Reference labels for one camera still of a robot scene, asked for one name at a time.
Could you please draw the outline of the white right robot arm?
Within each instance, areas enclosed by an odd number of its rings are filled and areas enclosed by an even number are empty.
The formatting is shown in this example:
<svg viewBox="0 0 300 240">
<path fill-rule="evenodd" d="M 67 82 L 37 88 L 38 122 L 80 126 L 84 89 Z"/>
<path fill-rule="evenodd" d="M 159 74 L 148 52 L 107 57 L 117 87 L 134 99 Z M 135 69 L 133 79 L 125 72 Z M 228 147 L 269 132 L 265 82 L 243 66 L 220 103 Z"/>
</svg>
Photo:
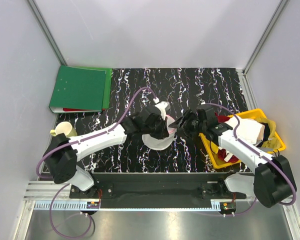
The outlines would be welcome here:
<svg viewBox="0 0 300 240">
<path fill-rule="evenodd" d="M 291 206 L 297 199 L 297 186 L 286 157 L 277 157 L 262 151 L 237 134 L 238 126 L 220 123 L 215 115 L 215 103 L 204 103 L 196 112 L 188 109 L 169 125 L 184 138 L 203 134 L 213 142 L 241 160 L 253 173 L 233 173 L 217 185 L 218 195 L 229 198 L 234 193 L 255 197 L 264 207 L 276 204 Z"/>
</svg>

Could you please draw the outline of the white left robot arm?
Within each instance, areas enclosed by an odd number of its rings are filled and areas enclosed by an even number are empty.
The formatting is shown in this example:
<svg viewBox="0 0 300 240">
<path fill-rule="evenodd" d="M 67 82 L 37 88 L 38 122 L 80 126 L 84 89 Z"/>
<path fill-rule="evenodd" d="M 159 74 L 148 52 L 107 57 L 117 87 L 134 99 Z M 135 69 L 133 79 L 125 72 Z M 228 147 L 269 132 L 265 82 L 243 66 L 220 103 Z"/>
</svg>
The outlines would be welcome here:
<svg viewBox="0 0 300 240">
<path fill-rule="evenodd" d="M 53 182 L 74 185 L 85 197 L 93 198 L 98 193 L 98 186 L 92 175 L 77 163 L 92 153 L 122 145 L 134 137 L 141 137 L 143 144 L 151 150 L 165 150 L 172 144 L 175 134 L 169 127 L 173 122 L 167 114 L 169 109 L 170 104 L 161 101 L 95 132 L 73 137 L 64 133 L 54 136 L 43 155 Z"/>
</svg>

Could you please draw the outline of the white garment in bin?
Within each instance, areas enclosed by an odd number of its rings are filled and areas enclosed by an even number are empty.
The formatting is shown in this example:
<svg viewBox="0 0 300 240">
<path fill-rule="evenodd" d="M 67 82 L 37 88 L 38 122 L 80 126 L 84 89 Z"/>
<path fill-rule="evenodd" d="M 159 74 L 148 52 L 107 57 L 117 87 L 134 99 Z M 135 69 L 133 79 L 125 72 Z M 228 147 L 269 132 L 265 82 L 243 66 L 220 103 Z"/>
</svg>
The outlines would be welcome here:
<svg viewBox="0 0 300 240">
<path fill-rule="evenodd" d="M 238 116 L 239 126 L 236 135 L 246 140 L 248 143 L 257 146 L 264 138 L 265 126 L 251 118 L 241 118 Z"/>
</svg>

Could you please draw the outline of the yellow plastic bin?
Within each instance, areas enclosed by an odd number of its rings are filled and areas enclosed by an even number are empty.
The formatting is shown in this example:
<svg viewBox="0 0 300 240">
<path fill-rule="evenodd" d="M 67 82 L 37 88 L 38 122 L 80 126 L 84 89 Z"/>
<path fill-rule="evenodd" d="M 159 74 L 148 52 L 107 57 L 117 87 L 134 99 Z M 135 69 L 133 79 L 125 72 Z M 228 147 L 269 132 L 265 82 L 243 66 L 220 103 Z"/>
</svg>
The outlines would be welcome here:
<svg viewBox="0 0 300 240">
<path fill-rule="evenodd" d="M 261 117 L 267 118 L 267 116 L 265 115 L 263 110 L 260 108 L 255 108 L 252 110 L 240 112 L 240 113 L 237 113 L 236 115 L 242 119 L 253 119 L 253 120 L 257 120 L 258 122 Z M 214 143 L 211 143 L 208 139 L 206 139 L 206 137 L 202 133 L 200 133 L 199 136 L 200 136 L 201 141 L 206 149 L 206 154 L 209 157 L 209 161 L 212 164 L 214 169 L 223 169 L 223 168 L 227 168 L 227 167 L 230 167 L 233 165 L 238 165 L 242 162 L 238 158 L 237 158 L 237 161 L 235 161 L 235 162 L 234 161 L 228 161 L 228 162 L 224 161 L 224 159 L 220 158 L 218 155 L 218 153 L 220 151 L 216 152 L 218 147 Z M 285 143 L 283 142 L 283 140 L 281 139 L 281 137 L 279 136 L 279 134 L 277 132 L 275 133 L 275 136 L 279 138 L 279 140 L 281 142 L 281 148 L 277 149 L 277 150 L 269 149 L 267 151 L 267 153 L 269 153 L 269 154 L 277 153 L 277 152 L 281 153 L 282 151 L 284 151 L 286 149 Z"/>
</svg>

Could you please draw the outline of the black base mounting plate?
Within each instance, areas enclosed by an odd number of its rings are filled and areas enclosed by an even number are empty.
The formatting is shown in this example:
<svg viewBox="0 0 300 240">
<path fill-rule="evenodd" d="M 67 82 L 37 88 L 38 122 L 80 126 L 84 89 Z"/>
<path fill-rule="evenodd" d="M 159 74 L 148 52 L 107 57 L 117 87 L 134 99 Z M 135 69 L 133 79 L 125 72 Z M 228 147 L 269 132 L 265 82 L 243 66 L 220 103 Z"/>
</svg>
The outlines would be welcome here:
<svg viewBox="0 0 300 240">
<path fill-rule="evenodd" d="M 212 200 L 245 200 L 224 183 L 229 173 L 93 173 L 95 185 L 87 191 L 70 188 L 71 199 L 101 198 L 101 209 L 203 209 Z"/>
</svg>

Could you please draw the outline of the cream yellow mug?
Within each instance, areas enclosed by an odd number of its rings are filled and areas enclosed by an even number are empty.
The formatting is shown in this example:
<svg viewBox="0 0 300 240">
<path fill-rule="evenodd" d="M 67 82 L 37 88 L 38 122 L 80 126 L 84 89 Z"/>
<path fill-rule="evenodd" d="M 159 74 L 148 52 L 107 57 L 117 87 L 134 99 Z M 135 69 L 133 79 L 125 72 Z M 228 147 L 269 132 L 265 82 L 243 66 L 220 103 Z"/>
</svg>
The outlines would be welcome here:
<svg viewBox="0 0 300 240">
<path fill-rule="evenodd" d="M 50 130 L 50 134 L 53 137 L 64 134 L 67 138 L 76 137 L 78 135 L 73 125 L 68 121 L 60 122 L 55 129 Z"/>
</svg>

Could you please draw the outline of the red folder under binder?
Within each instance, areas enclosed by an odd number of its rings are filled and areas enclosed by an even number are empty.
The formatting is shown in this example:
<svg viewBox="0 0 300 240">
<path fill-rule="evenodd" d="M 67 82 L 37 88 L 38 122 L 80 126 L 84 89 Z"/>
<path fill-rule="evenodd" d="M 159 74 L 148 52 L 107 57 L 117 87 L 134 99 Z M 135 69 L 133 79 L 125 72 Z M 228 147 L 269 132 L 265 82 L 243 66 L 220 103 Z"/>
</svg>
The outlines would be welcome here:
<svg viewBox="0 0 300 240">
<path fill-rule="evenodd" d="M 66 113 L 85 113 L 85 112 L 102 112 L 106 110 L 105 108 L 98 109 L 98 110 L 91 110 L 91 109 L 77 109 L 77 108 L 62 108 L 62 110 Z"/>
</svg>

